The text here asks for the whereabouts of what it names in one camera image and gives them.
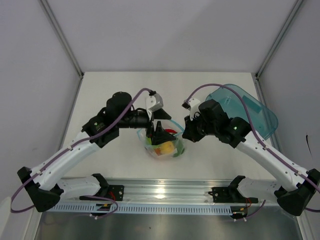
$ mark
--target white plastic part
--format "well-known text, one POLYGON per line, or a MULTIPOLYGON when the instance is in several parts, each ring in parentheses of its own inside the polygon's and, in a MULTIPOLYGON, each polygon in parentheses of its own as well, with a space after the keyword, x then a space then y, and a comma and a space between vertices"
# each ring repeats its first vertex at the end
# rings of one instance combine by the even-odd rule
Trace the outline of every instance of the white plastic part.
MULTIPOLYGON (((269 153, 267 150, 264 150, 262 145, 258 143, 252 131, 250 131, 248 135, 245 136, 245 140, 245 142, 240 142, 236 149, 247 154, 248 156, 253 158, 257 163, 259 163, 262 167, 264 167, 270 174, 274 176, 275 179, 277 179, 278 184, 281 185, 285 190, 287 190, 288 192, 293 191, 297 189, 297 184, 302 184, 305 181, 301 176, 295 174, 291 169, 289 169, 278 159, 276 159, 273 155, 271 155, 271 153, 269 153)), ((289 160, 286 156, 277 151, 274 147, 268 145, 266 141, 264 141, 264 143, 268 149, 271 149, 289 165, 293 166, 302 174, 306 176, 308 175, 307 170, 304 167, 301 167, 298 164, 289 160)))
POLYGON ((0 203, 0 238, 8 222, 8 219, 10 216, 10 209, 11 209, 11 197, 7 196, 0 203))
MULTIPOLYGON (((86 132, 80 132, 78 133, 76 138, 68 144, 68 146, 71 146, 78 140, 88 137, 89 136, 86 132)), ((52 158, 54 158, 64 149, 66 148, 62 148, 48 160, 32 168, 30 176, 33 176, 35 173, 37 173, 44 165, 46 165, 52 158)), ((33 180, 34 183, 39 183, 39 188, 42 190, 51 190, 70 169, 72 169, 75 165, 77 165, 87 156, 98 151, 99 149, 100 148, 97 144, 91 143, 90 141, 84 141, 79 143, 73 150, 69 150, 68 152, 66 152, 63 156, 61 156, 44 171, 42 171, 41 175, 37 176, 33 180)))
POLYGON ((152 113, 159 109, 162 109, 163 107, 163 99, 158 93, 145 98, 145 109, 150 120, 152 120, 152 113))
POLYGON ((190 98, 188 104, 190 106, 190 120, 193 121, 200 115, 199 105, 201 104, 201 102, 196 98, 190 98))
POLYGON ((61 200, 78 198, 79 196, 95 195, 100 187, 99 181, 94 176, 75 179, 61 179, 57 182, 59 188, 64 192, 61 194, 61 200))
POLYGON ((254 180, 246 177, 239 183, 237 190, 245 198, 253 197, 276 203, 277 197, 274 192, 280 187, 277 181, 254 180))

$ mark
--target white table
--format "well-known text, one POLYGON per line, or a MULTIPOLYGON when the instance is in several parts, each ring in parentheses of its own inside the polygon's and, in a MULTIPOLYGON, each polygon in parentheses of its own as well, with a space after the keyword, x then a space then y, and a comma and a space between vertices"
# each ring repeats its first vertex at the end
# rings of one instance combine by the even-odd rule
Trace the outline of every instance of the white table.
MULTIPOLYGON (((172 119, 183 127, 188 111, 181 107, 191 92, 207 83, 236 84, 257 97, 250 73, 232 72, 86 72, 67 130, 65 144, 116 92, 131 96, 144 87, 157 91, 164 108, 172 119)), ((204 100, 215 87, 206 87, 195 94, 204 100)), ((145 96, 136 101, 136 108, 145 107, 145 96)), ((120 129, 120 136, 100 151, 90 155, 66 174, 66 177, 85 177, 101 173, 105 178, 167 179, 167 180, 231 180, 237 175, 253 179, 273 177, 253 159, 206 136, 198 143, 187 142, 186 152, 169 160, 152 158, 139 142, 136 129, 120 129)))

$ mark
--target metal edge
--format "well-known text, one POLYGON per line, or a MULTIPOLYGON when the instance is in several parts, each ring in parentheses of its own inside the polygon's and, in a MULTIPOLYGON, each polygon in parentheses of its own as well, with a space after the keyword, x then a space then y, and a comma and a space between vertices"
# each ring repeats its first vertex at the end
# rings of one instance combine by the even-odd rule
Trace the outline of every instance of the metal edge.
POLYGON ((70 111, 69 111, 69 114, 68 114, 68 118, 67 118, 67 121, 66 121, 66 124, 63 128, 63 134, 62 134, 62 137, 59 141, 59 145, 58 145, 58 149, 61 149, 64 145, 64 141, 65 141, 65 138, 66 138, 66 135, 67 135, 67 131, 68 131, 68 128, 69 128, 69 124, 70 124, 70 121, 71 121, 71 117, 72 117, 72 114, 74 112, 74 109, 75 109, 75 106, 76 106, 76 102, 77 102, 77 98, 78 98, 78 95, 79 95, 79 92, 80 92, 80 88, 81 88, 81 85, 82 85, 82 82, 83 82, 83 77, 80 78, 80 81, 78 83, 78 86, 76 87, 76 92, 74 94, 74 98, 73 98, 73 101, 72 101, 72 105, 71 105, 71 108, 70 108, 70 111))
POLYGON ((80 68, 80 65, 55 17, 54 12, 52 11, 49 3, 47 0, 38 0, 39 4, 41 5, 44 14, 47 16, 48 21, 50 22, 53 31, 55 32, 59 42, 62 45, 63 50, 65 51, 66 55, 68 56, 68 58, 70 59, 75 71, 77 72, 77 74, 82 78, 83 76, 83 72, 80 68))
POLYGON ((32 210, 29 223, 26 226, 26 231, 23 240, 34 240, 38 230, 38 226, 41 219, 41 212, 38 212, 35 208, 32 210))
POLYGON ((316 240, 315 235, 311 229, 310 221, 307 213, 304 211, 301 216, 296 218, 300 228, 303 240, 316 240))
MULTIPOLYGON (((258 96, 258 100, 259 100, 263 105, 265 105, 266 107, 268 107, 268 104, 267 104, 267 101, 266 101, 266 98, 265 98, 265 95, 264 95, 262 86, 261 86, 261 84, 260 84, 260 81, 257 79, 257 76, 256 76, 254 73, 252 73, 251 76, 252 76, 252 80, 253 80, 254 87, 255 87, 255 90, 256 90, 256 94, 257 94, 257 96, 258 96)), ((278 135, 277 135, 277 130, 271 135, 270 141, 271 141, 272 146, 273 146, 275 149, 277 149, 279 152, 282 153, 282 148, 281 148, 281 145, 280 145, 280 143, 279 143, 279 138, 278 138, 278 135)))
POLYGON ((269 51, 268 51, 267 55, 265 56, 262 64, 260 65, 259 70, 257 71, 256 76, 257 76, 258 79, 261 77, 262 73, 266 69, 266 67, 269 64, 269 62, 271 61, 272 57, 274 56, 274 54, 278 50, 279 46, 283 42, 285 36, 287 35, 288 31, 290 30, 294 20, 296 19, 298 13, 302 9, 302 7, 303 7, 305 2, 306 2, 306 0, 296 0, 296 2, 293 5, 288 17, 286 18, 286 20, 285 20, 284 24, 282 25, 278 35, 276 36, 273 44, 271 45, 271 48, 269 49, 269 51))

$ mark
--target perforated metal strip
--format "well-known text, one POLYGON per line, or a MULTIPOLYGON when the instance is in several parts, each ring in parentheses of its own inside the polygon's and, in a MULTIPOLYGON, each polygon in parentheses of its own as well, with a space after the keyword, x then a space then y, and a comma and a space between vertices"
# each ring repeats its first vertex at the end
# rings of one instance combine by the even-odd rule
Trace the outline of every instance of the perforated metal strip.
MULTIPOLYGON (((58 203, 49 212, 107 213, 98 210, 95 203, 58 203)), ((176 204, 125 204, 119 203, 118 214, 173 214, 173 215, 232 215, 230 206, 176 205, 176 204)))

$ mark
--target plastic container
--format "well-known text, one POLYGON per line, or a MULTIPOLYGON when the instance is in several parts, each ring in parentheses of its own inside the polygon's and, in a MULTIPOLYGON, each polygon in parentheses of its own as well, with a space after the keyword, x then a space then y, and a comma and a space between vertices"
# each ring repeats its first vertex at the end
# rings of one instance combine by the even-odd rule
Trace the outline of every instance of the plastic container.
MULTIPOLYGON (((235 90, 242 97, 248 108, 255 130, 267 140, 278 127, 276 115, 241 87, 234 84, 226 84, 226 86, 235 90)), ((249 122, 244 106, 239 98, 230 90, 220 87, 208 95, 205 100, 210 99, 219 102, 229 118, 240 117, 249 122)))
POLYGON ((182 155, 186 150, 185 139, 182 138, 184 128, 173 120, 161 120, 161 125, 163 129, 174 135, 176 140, 151 145, 151 140, 146 137, 146 130, 140 129, 136 133, 144 148, 156 159, 170 159, 182 155))

